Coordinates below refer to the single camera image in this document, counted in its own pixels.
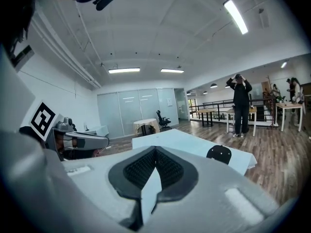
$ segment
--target railing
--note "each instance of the railing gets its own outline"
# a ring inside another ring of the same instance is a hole
[[[254,99],[250,100],[250,105],[253,103],[262,102],[262,105],[257,105],[257,122],[276,122],[276,112],[275,112],[275,98],[267,97],[264,99]],[[234,105],[233,100],[221,100],[215,102],[206,102],[202,105],[190,106],[190,119],[202,119],[202,114],[197,113],[198,110],[203,109],[217,109],[217,111],[212,112],[213,120],[218,120],[219,122],[224,122],[227,120],[227,114],[225,113]],[[229,120],[233,120],[233,115],[228,114]],[[207,118],[206,113],[203,113],[203,118]],[[249,121],[254,121],[254,115],[250,115]]]

